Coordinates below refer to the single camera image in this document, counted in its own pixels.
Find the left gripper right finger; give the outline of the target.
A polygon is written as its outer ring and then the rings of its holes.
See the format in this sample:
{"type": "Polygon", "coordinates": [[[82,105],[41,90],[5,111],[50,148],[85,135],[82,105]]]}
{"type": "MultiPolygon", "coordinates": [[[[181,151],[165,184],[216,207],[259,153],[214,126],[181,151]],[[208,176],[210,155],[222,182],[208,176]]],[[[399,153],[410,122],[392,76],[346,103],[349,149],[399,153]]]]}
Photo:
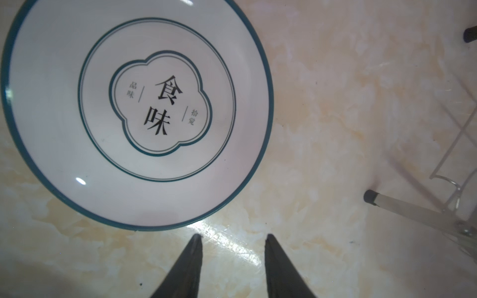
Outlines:
{"type": "Polygon", "coordinates": [[[265,241],[265,271],[270,298],[315,298],[273,234],[265,241]]]}

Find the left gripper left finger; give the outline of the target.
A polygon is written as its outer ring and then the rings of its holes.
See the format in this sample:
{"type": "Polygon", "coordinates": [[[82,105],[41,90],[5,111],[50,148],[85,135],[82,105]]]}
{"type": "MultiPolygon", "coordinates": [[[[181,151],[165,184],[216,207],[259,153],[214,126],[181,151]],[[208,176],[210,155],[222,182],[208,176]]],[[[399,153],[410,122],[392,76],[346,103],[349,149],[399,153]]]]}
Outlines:
{"type": "Polygon", "coordinates": [[[194,234],[152,298],[197,298],[202,267],[202,239],[194,234]]]}

